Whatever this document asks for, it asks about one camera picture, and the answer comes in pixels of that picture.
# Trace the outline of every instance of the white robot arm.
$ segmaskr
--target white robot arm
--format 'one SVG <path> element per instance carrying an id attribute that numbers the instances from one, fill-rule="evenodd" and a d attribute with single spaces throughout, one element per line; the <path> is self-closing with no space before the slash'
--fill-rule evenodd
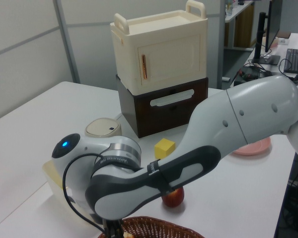
<path id="1" fill-rule="evenodd" d="M 298 86 L 283 76 L 209 97 L 193 111 L 176 150 L 145 168 L 140 168 L 139 145 L 123 136 L 69 135 L 52 157 L 61 175 L 71 160 L 82 157 L 68 171 L 73 199 L 90 214 L 114 221 L 205 175 L 241 146 L 273 134 L 285 134 L 298 153 Z"/>

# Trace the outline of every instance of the cream plastic cabinet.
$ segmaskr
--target cream plastic cabinet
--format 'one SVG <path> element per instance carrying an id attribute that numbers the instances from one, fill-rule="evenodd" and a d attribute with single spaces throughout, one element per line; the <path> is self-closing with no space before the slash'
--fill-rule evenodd
<path id="1" fill-rule="evenodd" d="M 185 11 L 131 20 L 115 14 L 110 27 L 117 74 L 133 95 L 207 77 L 207 18 L 201 2 L 188 0 Z"/>

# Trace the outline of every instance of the monitor stand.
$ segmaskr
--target monitor stand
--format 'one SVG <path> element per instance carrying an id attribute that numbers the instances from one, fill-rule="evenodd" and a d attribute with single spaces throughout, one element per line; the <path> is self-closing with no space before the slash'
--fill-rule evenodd
<path id="1" fill-rule="evenodd" d="M 253 59 L 252 63 L 278 65 L 280 56 L 261 56 L 259 59 Z"/>
<path id="2" fill-rule="evenodd" d="M 263 57 L 260 54 L 261 48 L 262 48 L 264 25 L 265 25 L 266 18 L 267 18 L 266 13 L 264 13 L 264 12 L 259 13 L 255 52 L 254 52 L 254 58 L 252 60 L 252 63 L 278 65 L 280 56 L 274 56 L 274 55 L 266 55 L 265 56 L 264 55 L 264 57 Z"/>

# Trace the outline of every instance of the white wall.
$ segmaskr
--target white wall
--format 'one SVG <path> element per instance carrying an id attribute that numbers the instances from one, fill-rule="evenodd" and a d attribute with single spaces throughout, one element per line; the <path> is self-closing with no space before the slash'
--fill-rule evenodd
<path id="1" fill-rule="evenodd" d="M 52 0 L 0 0 L 0 117 L 72 81 Z"/>
<path id="2" fill-rule="evenodd" d="M 283 0 L 280 30 L 298 33 L 298 0 Z"/>
<path id="3" fill-rule="evenodd" d="M 224 2 L 203 0 L 209 18 L 208 68 L 211 87 L 221 87 Z M 115 13 L 126 19 L 185 10 L 186 0 L 58 0 L 68 43 L 82 84 L 116 89 L 116 63 L 109 23 Z"/>

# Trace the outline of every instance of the computer monitor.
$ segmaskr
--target computer monitor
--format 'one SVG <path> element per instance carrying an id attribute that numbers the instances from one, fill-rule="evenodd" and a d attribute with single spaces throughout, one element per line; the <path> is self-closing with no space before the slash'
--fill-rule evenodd
<path id="1" fill-rule="evenodd" d="M 280 29 L 282 6 L 283 6 L 283 0 L 270 0 L 268 15 L 266 15 L 266 13 L 264 12 L 261 12 L 259 14 L 255 54 L 254 54 L 252 63 L 278 65 L 280 56 L 275 56 L 275 55 L 261 56 L 260 53 L 261 53 L 261 47 L 262 47 L 262 41 L 263 41 L 265 19 L 267 18 L 265 52 L 268 52 Z"/>

